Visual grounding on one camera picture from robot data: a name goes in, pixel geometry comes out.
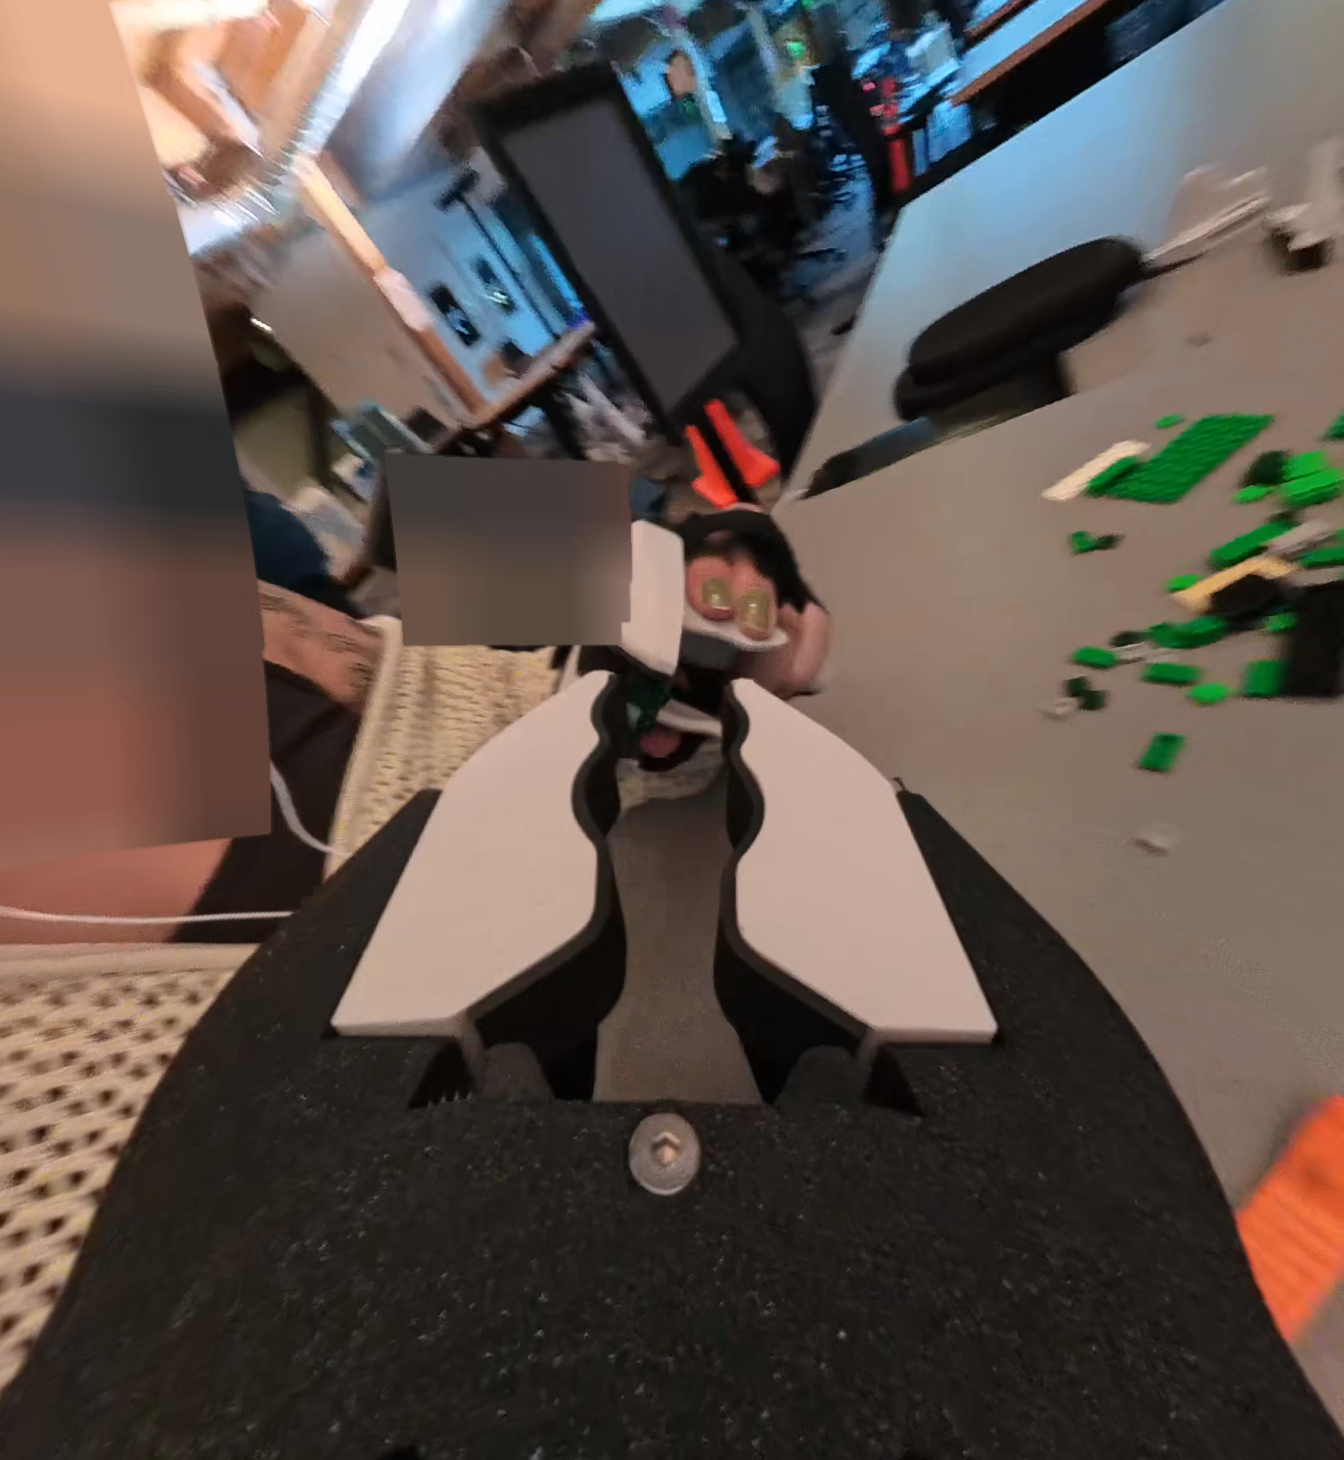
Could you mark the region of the cream knitted sweater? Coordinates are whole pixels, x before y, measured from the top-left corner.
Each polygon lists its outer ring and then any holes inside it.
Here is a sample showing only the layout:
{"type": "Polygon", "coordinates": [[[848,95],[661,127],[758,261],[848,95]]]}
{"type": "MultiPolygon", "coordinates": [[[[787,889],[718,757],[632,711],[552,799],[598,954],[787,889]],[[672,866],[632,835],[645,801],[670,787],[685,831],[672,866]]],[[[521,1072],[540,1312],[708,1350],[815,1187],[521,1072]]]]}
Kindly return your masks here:
{"type": "Polygon", "coordinates": [[[121,1149],[253,946],[0,946],[0,1398],[121,1149]]]}

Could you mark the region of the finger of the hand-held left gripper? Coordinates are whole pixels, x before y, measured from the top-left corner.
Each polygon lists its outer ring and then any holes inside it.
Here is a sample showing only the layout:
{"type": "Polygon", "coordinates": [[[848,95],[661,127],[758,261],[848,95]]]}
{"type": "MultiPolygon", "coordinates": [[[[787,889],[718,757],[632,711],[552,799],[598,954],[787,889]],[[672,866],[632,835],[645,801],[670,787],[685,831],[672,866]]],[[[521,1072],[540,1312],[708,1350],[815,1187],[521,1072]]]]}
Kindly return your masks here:
{"type": "Polygon", "coordinates": [[[622,653],[655,676],[674,676],[682,640],[684,544],[651,521],[630,525],[622,653]]]}

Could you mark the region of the white black plastic part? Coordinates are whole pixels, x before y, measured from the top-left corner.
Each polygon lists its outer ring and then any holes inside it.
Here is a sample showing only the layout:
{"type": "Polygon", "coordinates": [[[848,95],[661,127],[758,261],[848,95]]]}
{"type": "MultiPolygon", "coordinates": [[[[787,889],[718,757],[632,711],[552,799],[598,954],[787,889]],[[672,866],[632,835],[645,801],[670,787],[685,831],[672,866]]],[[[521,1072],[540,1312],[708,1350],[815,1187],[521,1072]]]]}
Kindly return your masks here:
{"type": "Polygon", "coordinates": [[[1309,152],[1299,200],[1265,215],[1265,244],[1286,274],[1314,273],[1344,253],[1341,139],[1309,152]]]}

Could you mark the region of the black monitor on stand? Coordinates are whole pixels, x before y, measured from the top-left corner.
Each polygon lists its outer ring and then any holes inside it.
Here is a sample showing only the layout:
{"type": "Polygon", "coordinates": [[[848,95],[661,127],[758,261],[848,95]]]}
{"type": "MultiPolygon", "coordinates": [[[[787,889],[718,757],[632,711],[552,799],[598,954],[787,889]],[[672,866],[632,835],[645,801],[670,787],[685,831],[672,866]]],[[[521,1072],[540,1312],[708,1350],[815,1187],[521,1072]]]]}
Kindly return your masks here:
{"type": "Polygon", "coordinates": [[[735,309],[613,68],[557,72],[468,118],[659,428],[703,426],[737,355],[735,309]]]}

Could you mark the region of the pile of green lego bricks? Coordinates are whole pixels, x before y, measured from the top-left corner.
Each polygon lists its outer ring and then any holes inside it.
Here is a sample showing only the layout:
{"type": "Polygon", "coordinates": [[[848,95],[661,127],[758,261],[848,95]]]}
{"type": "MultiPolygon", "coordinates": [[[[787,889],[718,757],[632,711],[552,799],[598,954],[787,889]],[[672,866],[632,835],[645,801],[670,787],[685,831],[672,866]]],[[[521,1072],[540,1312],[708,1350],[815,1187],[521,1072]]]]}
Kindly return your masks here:
{"type": "Polygon", "coordinates": [[[1066,648],[1043,716],[1108,716],[1144,776],[1192,766],[1288,801],[1344,764],[1344,697],[1280,697],[1293,604],[1344,581],[1344,470],[1309,452],[1249,452],[1173,506],[1077,496],[1056,604],[1119,590],[1110,638],[1066,648]]]}

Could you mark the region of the black zip case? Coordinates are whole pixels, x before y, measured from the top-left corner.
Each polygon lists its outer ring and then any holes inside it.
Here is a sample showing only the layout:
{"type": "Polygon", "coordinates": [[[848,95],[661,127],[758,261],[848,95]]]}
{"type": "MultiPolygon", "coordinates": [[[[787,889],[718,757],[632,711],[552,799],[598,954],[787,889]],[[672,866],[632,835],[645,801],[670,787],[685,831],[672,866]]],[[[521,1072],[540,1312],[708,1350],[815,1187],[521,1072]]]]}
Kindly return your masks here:
{"type": "Polygon", "coordinates": [[[1098,238],[1049,255],[928,324],[894,382],[902,424],[963,405],[1100,334],[1146,280],[1144,253],[1098,238]]]}

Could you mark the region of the orange traffic cone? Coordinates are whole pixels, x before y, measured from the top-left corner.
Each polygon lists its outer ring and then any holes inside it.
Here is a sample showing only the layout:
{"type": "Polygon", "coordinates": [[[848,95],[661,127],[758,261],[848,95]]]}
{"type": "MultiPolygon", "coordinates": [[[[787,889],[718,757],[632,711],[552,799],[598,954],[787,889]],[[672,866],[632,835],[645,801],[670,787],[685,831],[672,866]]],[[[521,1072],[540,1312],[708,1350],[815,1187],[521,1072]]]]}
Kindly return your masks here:
{"type": "Polygon", "coordinates": [[[682,439],[697,468],[693,493],[712,508],[756,506],[756,493],[779,479],[779,466],[745,437],[722,403],[710,401],[707,405],[705,424],[722,456],[718,458],[716,452],[708,451],[695,426],[682,429],[682,439]]]}

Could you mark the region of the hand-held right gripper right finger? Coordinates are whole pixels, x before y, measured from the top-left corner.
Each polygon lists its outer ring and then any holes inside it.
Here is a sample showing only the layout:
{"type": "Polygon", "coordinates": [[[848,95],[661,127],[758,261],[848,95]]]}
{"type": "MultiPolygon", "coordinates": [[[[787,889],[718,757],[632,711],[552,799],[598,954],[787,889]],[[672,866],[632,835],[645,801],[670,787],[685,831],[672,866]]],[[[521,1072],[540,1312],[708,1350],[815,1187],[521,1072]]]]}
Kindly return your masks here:
{"type": "Polygon", "coordinates": [[[997,1021],[905,812],[850,745],[749,680],[724,692],[729,858],[716,1002],[760,1101],[817,1049],[982,1049],[997,1021]]]}

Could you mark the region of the white lego plate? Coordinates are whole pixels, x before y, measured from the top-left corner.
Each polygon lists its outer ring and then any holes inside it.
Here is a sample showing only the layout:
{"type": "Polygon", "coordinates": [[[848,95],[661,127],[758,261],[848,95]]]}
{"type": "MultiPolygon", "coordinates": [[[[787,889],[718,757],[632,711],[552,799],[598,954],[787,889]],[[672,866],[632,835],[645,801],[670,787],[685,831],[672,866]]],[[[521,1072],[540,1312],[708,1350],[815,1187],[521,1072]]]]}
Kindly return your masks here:
{"type": "Polygon", "coordinates": [[[1087,460],[1077,470],[1066,473],[1041,493],[1043,502],[1072,502],[1083,496],[1091,483],[1114,466],[1123,466],[1133,460],[1140,462],[1148,451],[1148,443],[1142,441],[1119,441],[1112,449],[1104,449],[1095,458],[1087,460]]]}

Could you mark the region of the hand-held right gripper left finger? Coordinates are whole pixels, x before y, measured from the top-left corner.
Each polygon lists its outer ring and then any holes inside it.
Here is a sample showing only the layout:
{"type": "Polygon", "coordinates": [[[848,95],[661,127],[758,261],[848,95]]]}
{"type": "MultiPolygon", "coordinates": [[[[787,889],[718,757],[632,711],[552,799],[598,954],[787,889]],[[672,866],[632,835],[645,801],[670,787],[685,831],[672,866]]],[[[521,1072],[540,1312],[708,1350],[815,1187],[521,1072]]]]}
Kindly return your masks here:
{"type": "Polygon", "coordinates": [[[620,814],[620,682],[590,672],[464,762],[332,1015],[341,1038],[445,1038],[481,1067],[521,1046],[552,1095],[588,1101],[624,986],[607,850],[620,814]]]}

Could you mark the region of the orange flat object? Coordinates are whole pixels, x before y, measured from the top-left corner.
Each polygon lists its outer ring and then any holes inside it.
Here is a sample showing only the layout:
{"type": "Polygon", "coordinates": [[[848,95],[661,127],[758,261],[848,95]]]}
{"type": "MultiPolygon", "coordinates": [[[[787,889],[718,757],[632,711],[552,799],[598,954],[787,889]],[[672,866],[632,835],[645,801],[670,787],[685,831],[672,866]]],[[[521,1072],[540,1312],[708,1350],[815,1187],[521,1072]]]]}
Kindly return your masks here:
{"type": "Polygon", "coordinates": [[[1234,1225],[1269,1319],[1293,1346],[1344,1283],[1344,1097],[1295,1126],[1234,1225]]]}

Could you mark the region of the person's left hand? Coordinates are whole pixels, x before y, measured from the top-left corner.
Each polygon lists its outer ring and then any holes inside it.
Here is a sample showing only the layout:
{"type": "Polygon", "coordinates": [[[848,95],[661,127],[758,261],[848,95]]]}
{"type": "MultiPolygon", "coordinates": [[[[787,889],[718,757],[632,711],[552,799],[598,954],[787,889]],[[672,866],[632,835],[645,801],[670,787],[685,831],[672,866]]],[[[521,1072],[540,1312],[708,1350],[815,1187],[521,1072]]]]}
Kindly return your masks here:
{"type": "Polygon", "coordinates": [[[684,598],[707,623],[729,625],[750,642],[779,630],[777,650],[741,651],[733,678],[750,680],[777,699],[791,701],[823,688],[831,648],[831,619],[810,600],[802,609],[783,604],[772,581],[741,550],[707,554],[684,571],[684,598]]]}

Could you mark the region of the black lego tower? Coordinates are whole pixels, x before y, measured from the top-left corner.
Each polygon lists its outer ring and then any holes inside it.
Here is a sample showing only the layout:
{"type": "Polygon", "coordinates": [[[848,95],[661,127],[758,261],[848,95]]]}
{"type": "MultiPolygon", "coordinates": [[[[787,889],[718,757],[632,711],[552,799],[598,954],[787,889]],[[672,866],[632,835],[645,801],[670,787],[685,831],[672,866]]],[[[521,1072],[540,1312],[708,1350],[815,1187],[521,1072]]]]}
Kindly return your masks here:
{"type": "Polygon", "coordinates": [[[1293,604],[1280,697],[1335,701],[1344,697],[1344,581],[1303,588],[1293,604]]]}

